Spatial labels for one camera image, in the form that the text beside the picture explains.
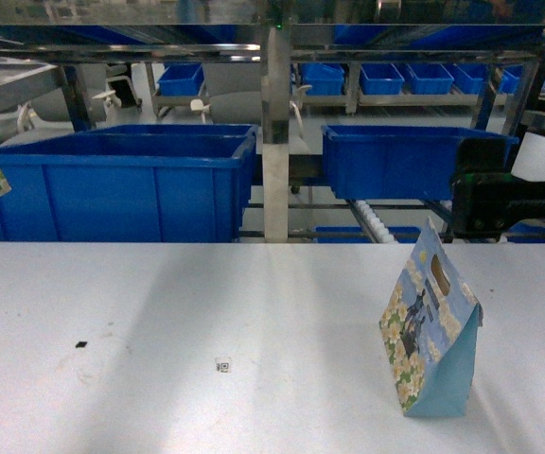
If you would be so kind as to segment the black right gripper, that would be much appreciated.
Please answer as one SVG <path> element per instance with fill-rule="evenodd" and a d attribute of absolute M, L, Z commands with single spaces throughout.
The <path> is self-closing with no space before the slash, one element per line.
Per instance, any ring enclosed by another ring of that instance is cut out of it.
<path fill-rule="evenodd" d="M 545 182 L 513 175 L 505 154 L 501 139 L 468 138 L 458 147 L 449 222 L 456 237 L 497 239 L 523 220 L 545 218 Z"/>

